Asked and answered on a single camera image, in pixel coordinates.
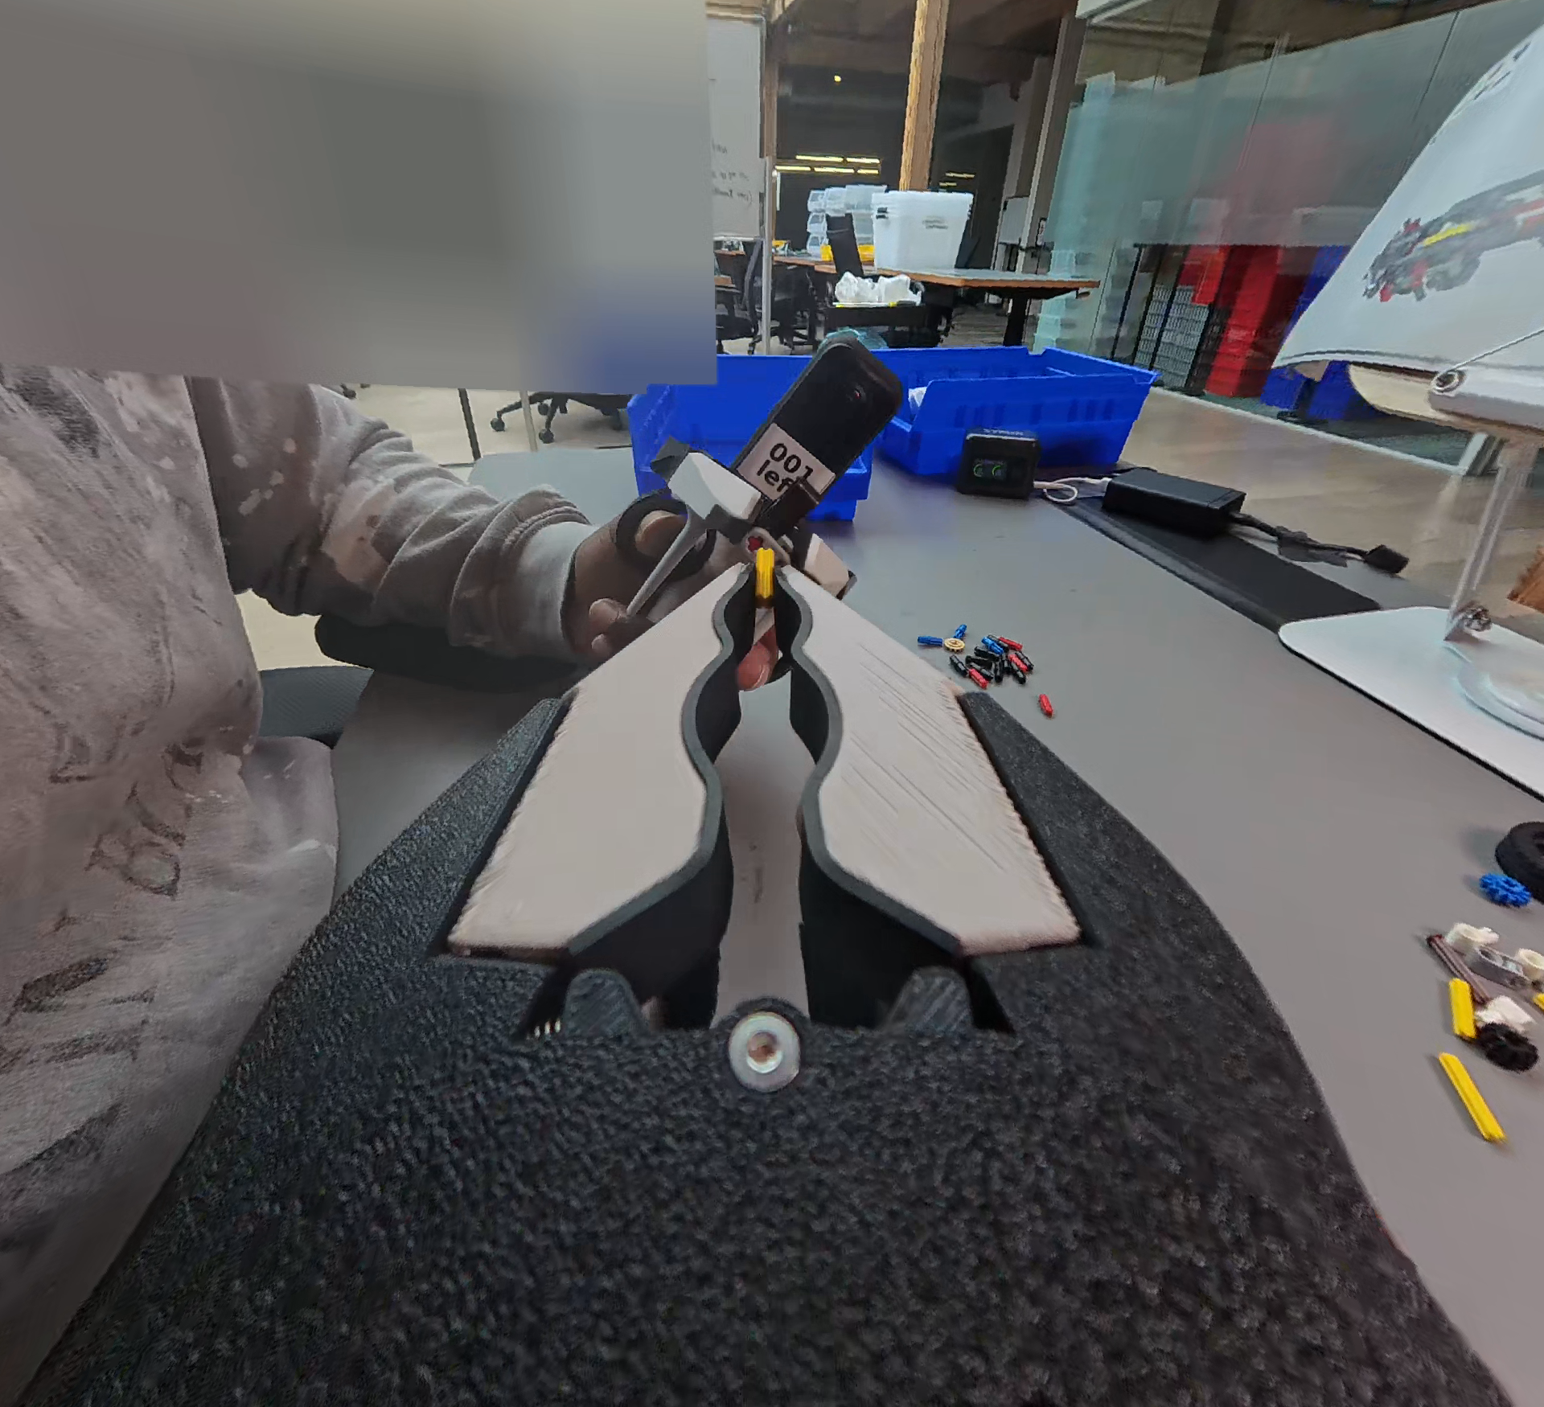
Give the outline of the long blue plastic bin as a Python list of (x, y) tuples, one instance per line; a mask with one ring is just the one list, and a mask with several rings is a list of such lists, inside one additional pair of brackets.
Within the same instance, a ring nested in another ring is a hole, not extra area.
[(876, 453), (923, 479), (954, 477), (966, 437), (978, 432), (1035, 437), (1045, 469), (1105, 475), (1160, 385), (1150, 370), (1061, 349), (886, 351), (880, 360), (899, 377), (904, 404)]

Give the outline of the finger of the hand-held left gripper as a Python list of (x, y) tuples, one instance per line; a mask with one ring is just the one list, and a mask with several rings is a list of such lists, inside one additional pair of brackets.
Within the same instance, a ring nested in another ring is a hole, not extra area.
[(816, 532), (790, 532), (782, 539), (787, 565), (834, 599), (845, 599), (857, 574), (842, 561), (836, 548)]
[(669, 492), (709, 531), (745, 531), (763, 509), (763, 493), (706, 453), (687, 453), (675, 464)]

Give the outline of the stacks of coloured storage bins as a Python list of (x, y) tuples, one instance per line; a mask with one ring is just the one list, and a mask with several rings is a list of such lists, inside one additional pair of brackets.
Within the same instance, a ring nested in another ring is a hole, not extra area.
[(1146, 247), (1129, 278), (1111, 355), (1159, 373), (1165, 388), (1280, 419), (1348, 414), (1340, 370), (1321, 381), (1275, 365), (1303, 312), (1340, 268), (1334, 247)]

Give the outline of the black office chair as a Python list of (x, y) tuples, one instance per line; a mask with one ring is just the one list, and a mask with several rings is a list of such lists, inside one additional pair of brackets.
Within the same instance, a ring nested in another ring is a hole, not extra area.
[(354, 665), (262, 670), (258, 736), (336, 746), (372, 678), (372, 670)]
[(807, 271), (774, 261), (766, 270), (764, 242), (750, 240), (742, 248), (717, 245), (714, 250), (716, 346), (721, 355), (730, 342), (747, 342), (755, 352), (769, 333), (769, 346), (790, 354), (820, 346), (820, 318), (815, 291)]
[(541, 445), (554, 445), (554, 422), (560, 414), (570, 414), (570, 406), (580, 406), (589, 409), (594, 414), (607, 419), (614, 428), (627, 430), (627, 412), (628, 412), (630, 396), (628, 394), (550, 394), (537, 393), (521, 396), (502, 409), (497, 409), (490, 420), (490, 428), (495, 433), (507, 432), (507, 419), (511, 414), (524, 414), (528, 420), (534, 415), (542, 419), (542, 427), (532, 433)]

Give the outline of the black charger with green display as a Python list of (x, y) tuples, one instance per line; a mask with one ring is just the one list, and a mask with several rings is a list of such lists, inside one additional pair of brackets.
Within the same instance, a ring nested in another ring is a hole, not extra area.
[(1003, 501), (1027, 501), (1037, 492), (1042, 440), (1032, 432), (974, 430), (964, 437), (956, 492)]

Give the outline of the person's left hand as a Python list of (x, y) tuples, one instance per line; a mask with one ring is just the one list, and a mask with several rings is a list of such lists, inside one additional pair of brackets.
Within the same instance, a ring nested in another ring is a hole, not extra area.
[(672, 513), (649, 513), (635, 537), (640, 565), (630, 563), (618, 548), (615, 521), (592, 531), (576, 550), (563, 626), (581, 663), (591, 668), (604, 665), (651, 629), (644, 616), (630, 616), (627, 608), (648, 573), (674, 545), (680, 524)]

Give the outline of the wooden pillar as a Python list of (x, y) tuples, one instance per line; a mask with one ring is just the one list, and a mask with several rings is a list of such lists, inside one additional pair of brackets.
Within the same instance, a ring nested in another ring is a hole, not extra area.
[(917, 0), (899, 167), (902, 193), (930, 190), (951, 2)]

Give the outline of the instruction booklet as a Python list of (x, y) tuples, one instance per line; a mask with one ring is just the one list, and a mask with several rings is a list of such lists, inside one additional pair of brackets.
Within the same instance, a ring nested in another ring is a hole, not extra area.
[(1535, 30), (1439, 125), (1277, 364), (1439, 380), (1454, 414), (1541, 407), (1543, 49)]

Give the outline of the brown toy axle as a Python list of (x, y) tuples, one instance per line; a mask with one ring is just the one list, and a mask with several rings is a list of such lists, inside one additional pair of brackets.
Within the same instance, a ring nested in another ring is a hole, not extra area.
[(1433, 933), (1426, 937), (1426, 945), (1454, 978), (1470, 986), (1480, 1005), (1489, 1005), (1496, 999), (1496, 989), (1470, 967), (1446, 936)]

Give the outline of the pile of small connector pins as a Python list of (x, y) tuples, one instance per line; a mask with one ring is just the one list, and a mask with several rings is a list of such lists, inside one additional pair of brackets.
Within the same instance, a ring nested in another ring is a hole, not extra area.
[[(962, 638), (966, 652), (949, 654), (944, 638)], [(998, 685), (1029, 688), (1035, 672), (1024, 646), (1014, 639), (995, 638), (970, 623), (959, 623), (943, 633), (923, 633), (915, 638), (923, 654), (936, 654), (959, 685), (987, 689)]]

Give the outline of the black power adapter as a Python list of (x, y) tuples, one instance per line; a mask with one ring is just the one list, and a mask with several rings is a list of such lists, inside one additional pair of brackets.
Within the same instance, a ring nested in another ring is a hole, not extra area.
[(1246, 513), (1246, 492), (1133, 467), (1110, 477), (1102, 508), (1147, 527), (1210, 542), (1231, 532)]

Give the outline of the white book stand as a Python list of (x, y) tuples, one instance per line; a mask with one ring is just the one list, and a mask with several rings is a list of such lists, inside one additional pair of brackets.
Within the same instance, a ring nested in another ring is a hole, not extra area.
[(1352, 364), (1371, 406), (1499, 441), (1496, 480), (1447, 607), (1397, 607), (1282, 626), (1282, 646), (1496, 774), (1543, 795), (1541, 644), (1483, 595), (1543, 443), (1540, 367), (1472, 360), (1434, 373)]

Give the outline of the wooden top table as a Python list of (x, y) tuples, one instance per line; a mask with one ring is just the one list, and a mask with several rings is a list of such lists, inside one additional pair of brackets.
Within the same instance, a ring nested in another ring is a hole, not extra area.
[(957, 299), (966, 294), (987, 294), (1008, 305), (1004, 347), (1027, 346), (1029, 308), (1035, 302), (1063, 297), (1086, 299), (1100, 287), (1095, 279), (1068, 276), (1024, 274), (1014, 271), (948, 268), (943, 271), (894, 271), (920, 287), (917, 304), (884, 307), (834, 305), (831, 294), (818, 299), (823, 328), (870, 333), (901, 331), (906, 344), (938, 346), (951, 323)]

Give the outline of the person's left forearm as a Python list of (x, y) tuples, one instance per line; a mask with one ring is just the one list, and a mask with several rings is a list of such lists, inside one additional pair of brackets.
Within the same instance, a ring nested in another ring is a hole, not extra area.
[(322, 388), (187, 393), (234, 591), (498, 657), (571, 655), (567, 600), (592, 527), (565, 496), (497, 500)]

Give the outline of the stack of clear storage boxes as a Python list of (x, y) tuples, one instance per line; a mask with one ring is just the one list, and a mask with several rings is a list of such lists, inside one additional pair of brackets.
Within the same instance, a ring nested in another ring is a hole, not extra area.
[(894, 271), (956, 268), (975, 198), (967, 192), (894, 192), (873, 184), (813, 190), (808, 250), (833, 260), (831, 224), (850, 219), (863, 265)]

